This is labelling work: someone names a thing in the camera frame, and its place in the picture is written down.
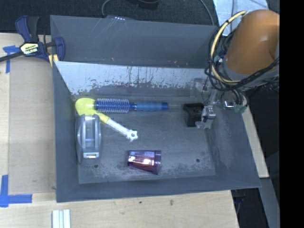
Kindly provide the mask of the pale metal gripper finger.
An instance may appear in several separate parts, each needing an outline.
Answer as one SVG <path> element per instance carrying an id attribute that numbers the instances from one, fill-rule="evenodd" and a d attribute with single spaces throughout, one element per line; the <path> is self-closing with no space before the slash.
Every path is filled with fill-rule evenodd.
<path id="1" fill-rule="evenodd" d="M 203 78 L 195 78 L 193 90 L 195 96 L 206 95 L 209 93 L 208 80 Z"/>
<path id="2" fill-rule="evenodd" d="M 212 127 L 212 123 L 216 118 L 216 113 L 214 111 L 214 106 L 207 105 L 204 106 L 201 113 L 201 120 L 195 122 L 195 126 L 201 129 L 210 129 Z"/>

